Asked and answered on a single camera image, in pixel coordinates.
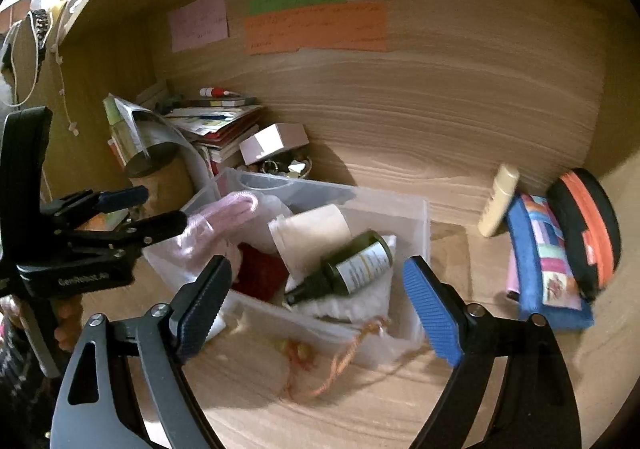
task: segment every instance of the blue pencil case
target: blue pencil case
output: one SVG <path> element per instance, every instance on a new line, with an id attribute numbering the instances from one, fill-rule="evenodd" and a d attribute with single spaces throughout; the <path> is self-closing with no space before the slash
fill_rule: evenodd
<path id="1" fill-rule="evenodd" d="M 554 329 L 582 330 L 593 324 L 591 305 L 567 291 L 573 278 L 564 237 L 546 198 L 518 194 L 507 211 L 518 274 L 520 318 L 546 317 Z"/>

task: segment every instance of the orange zipper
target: orange zipper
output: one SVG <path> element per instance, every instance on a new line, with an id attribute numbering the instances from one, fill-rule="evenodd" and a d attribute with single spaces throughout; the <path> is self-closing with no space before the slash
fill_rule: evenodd
<path id="1" fill-rule="evenodd" d="M 584 218 L 584 223 L 587 225 L 588 233 L 583 233 L 582 238 L 584 241 L 587 241 L 587 239 L 591 241 L 591 245 L 585 243 L 585 249 L 588 249 L 589 246 L 593 248 L 598 272 L 598 285 L 600 288 L 604 288 L 613 275 L 613 248 L 607 227 L 598 207 L 580 177 L 573 171 L 569 171 L 563 174 L 560 179 L 569 189 Z"/>

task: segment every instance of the wooden back wall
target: wooden back wall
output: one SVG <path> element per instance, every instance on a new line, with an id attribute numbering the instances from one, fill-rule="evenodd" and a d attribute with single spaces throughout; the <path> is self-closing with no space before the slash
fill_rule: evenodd
<path id="1" fill-rule="evenodd" d="M 314 177 L 428 194 L 470 223 L 501 161 L 532 191 L 584 161 L 607 21 L 581 0 L 373 0 L 389 52 L 261 56 L 244 51 L 249 0 L 225 1 L 230 38 L 192 50 L 172 53 L 166 12 L 148 20 L 156 77 L 188 96 L 249 93 L 269 120 L 305 124 Z"/>

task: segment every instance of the pink card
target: pink card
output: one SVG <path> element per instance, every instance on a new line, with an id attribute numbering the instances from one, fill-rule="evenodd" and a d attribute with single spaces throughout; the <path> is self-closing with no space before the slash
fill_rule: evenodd
<path id="1" fill-rule="evenodd" d="M 516 255 L 511 249 L 509 256 L 509 268 L 507 269 L 507 292 L 520 293 L 520 283 L 518 282 L 518 269 L 516 267 Z"/>
<path id="2" fill-rule="evenodd" d="M 225 0 L 196 0 L 169 12 L 172 52 L 229 37 Z"/>

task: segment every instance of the white cable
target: white cable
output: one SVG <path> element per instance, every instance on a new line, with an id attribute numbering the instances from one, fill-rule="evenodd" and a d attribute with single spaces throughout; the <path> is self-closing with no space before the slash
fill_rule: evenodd
<path id="1" fill-rule="evenodd" d="M 4 100 L 2 101 L 2 103 L 8 108 L 19 108 L 21 105 L 27 102 L 27 100 L 29 100 L 31 95 L 33 95 L 33 91 L 36 88 L 36 83 L 38 82 L 38 52 L 39 52 L 38 35 L 36 34 L 35 23 L 33 21 L 33 13 L 31 12 L 29 12 L 29 19 L 31 20 L 31 31 L 33 32 L 33 41 L 34 41 L 34 46 L 36 50 L 35 71 L 33 73 L 33 84 L 31 85 L 31 90 L 29 91 L 29 94 L 27 95 L 27 97 L 22 102 L 18 103 L 18 72 L 15 69 L 15 64 L 14 64 L 15 46 L 12 45 L 11 46 L 11 68 L 14 71 L 14 103 L 7 104 Z M 47 38 L 49 37 L 49 33 L 51 32 L 52 27 L 53 27 L 53 14 L 49 12 L 49 29 L 47 29 L 47 33 L 45 34 L 44 40 L 43 40 L 45 44 L 47 42 Z"/>
<path id="2" fill-rule="evenodd" d="M 7 49 L 8 45 L 9 44 L 11 44 L 11 45 L 14 44 L 15 34 L 18 33 L 18 29 L 20 28 L 20 23 L 21 22 L 22 21 L 16 21 L 15 23 L 13 23 L 11 25 L 11 28 L 9 28 L 9 31 L 6 33 L 4 41 L 2 42 L 2 56 L 4 56 L 4 54 L 6 53 L 6 49 Z"/>
<path id="3" fill-rule="evenodd" d="M 51 51 L 56 55 L 56 64 L 58 65 L 58 69 L 60 71 L 60 83 L 62 83 L 62 89 L 58 92 L 60 96 L 62 96 L 62 107 L 65 108 L 66 121 L 69 124 L 68 130 L 71 131 L 74 136 L 78 136 L 80 132 L 77 129 L 77 122 L 72 122 L 71 117 L 69 116 L 69 110 L 66 107 L 66 92 L 65 92 L 65 77 L 62 74 L 62 56 L 60 55 L 60 50 L 58 46 L 58 42 L 60 40 L 60 30 L 62 29 L 62 20 L 64 19 L 65 10 L 68 6 L 69 2 L 67 1 L 60 11 L 60 16 L 58 17 L 58 28 L 56 30 L 56 42 L 51 47 Z"/>

